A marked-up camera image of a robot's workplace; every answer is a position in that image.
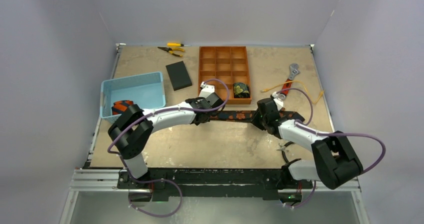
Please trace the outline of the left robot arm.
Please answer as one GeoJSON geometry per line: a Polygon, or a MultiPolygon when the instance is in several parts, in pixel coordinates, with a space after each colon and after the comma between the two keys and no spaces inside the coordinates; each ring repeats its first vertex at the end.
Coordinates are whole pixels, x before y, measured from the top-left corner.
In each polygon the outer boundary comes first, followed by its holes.
{"type": "Polygon", "coordinates": [[[131,105],[109,128],[107,133],[112,143],[107,151],[119,156],[130,173],[130,183],[142,189],[149,183],[142,152],[150,136],[173,126],[207,123],[225,104],[212,92],[207,97],[189,98],[159,109],[142,109],[136,104],[131,105]]]}

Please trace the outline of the dark orange floral tie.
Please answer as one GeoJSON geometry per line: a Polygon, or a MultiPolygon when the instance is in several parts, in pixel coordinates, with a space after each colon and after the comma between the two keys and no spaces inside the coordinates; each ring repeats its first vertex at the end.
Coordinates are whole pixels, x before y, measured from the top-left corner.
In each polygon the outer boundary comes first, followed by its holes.
{"type": "MultiPolygon", "coordinates": [[[[282,108],[279,111],[280,118],[288,120],[305,121],[305,118],[296,111],[288,111],[282,108]]],[[[242,122],[242,123],[255,123],[263,119],[263,115],[258,110],[223,110],[215,116],[211,116],[211,121],[225,121],[225,122],[242,122]]]]}

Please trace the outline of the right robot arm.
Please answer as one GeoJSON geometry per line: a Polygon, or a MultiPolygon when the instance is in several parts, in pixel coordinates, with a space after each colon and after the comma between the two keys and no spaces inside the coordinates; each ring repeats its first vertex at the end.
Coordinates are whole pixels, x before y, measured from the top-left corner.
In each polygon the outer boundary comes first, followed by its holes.
{"type": "Polygon", "coordinates": [[[283,110],[282,101],[257,102],[252,124],[278,139],[292,142],[312,153],[312,160],[294,159],[282,166],[280,180],[288,188],[301,180],[320,181],[334,190],[364,172],[363,165],[343,132],[320,132],[303,124],[295,111],[283,110]]]}

